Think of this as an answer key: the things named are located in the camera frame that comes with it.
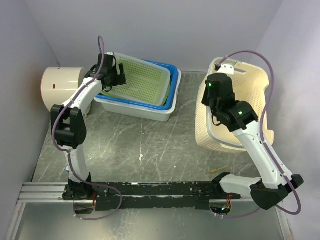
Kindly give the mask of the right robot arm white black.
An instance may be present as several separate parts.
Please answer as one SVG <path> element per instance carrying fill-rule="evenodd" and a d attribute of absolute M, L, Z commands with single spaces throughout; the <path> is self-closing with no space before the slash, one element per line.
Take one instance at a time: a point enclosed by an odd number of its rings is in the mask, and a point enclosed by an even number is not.
<path fill-rule="evenodd" d="M 261 209 L 277 207 L 289 194 L 297 202 L 297 210 L 286 213 L 297 215 L 302 209 L 297 193 L 304 180 L 299 174 L 292 174 L 282 163 L 266 139 L 258 115 L 246 101 L 235 99 L 232 79 L 225 73 L 214 73 L 205 80 L 202 104 L 210 110 L 212 123 L 225 126 L 245 148 L 260 176 L 241 177 L 225 172 L 217 176 L 212 193 L 218 199 L 228 194 L 248 196 Z"/>

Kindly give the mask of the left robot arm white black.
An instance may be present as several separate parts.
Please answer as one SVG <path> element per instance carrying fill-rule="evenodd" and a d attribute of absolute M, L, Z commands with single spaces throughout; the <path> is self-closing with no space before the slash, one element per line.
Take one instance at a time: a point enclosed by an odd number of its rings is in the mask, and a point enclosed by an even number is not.
<path fill-rule="evenodd" d="M 124 66 L 113 52 L 99 54 L 97 65 L 84 76 L 75 93 L 64 103 L 51 107 L 51 136 L 55 147 L 64 152 L 69 178 L 62 198 L 89 199 L 94 192 L 83 144 L 87 137 L 84 112 L 103 90 L 126 84 Z"/>

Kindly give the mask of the large cream perforated basket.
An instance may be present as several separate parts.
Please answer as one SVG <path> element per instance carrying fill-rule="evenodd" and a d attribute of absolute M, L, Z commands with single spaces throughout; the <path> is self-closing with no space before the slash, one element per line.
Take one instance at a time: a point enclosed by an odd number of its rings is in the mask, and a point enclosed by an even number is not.
<path fill-rule="evenodd" d="M 231 76 L 235 99 L 249 103 L 257 116 L 262 116 L 266 106 L 265 90 L 270 84 L 268 74 L 262 68 L 227 59 L 223 62 L 234 67 Z M 212 122 L 211 110 L 202 104 L 206 85 L 203 80 L 199 86 L 195 109 L 195 140 L 205 149 L 225 153 L 243 153 L 245 148 L 240 141 L 229 132 L 224 125 L 215 126 Z"/>

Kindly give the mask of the green plastic tub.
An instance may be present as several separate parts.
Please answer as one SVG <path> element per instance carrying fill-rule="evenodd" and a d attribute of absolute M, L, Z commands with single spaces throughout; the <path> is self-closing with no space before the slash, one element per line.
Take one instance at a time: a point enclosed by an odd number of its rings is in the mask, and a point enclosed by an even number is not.
<path fill-rule="evenodd" d="M 166 104 L 167 99 L 170 94 L 170 89 L 172 85 L 172 74 L 168 74 L 166 77 L 162 77 L 160 79 L 160 84 L 159 84 L 159 93 L 160 93 L 160 102 L 159 102 L 159 107 L 162 107 Z"/>

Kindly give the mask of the white perforated basket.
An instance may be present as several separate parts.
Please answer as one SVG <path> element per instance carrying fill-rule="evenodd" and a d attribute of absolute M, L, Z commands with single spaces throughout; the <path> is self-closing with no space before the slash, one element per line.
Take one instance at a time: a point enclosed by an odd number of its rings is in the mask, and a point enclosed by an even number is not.
<path fill-rule="evenodd" d="M 123 65 L 126 84 L 114 86 L 103 96 L 163 106 L 171 87 L 171 72 L 160 65 L 121 53 L 114 54 Z"/>

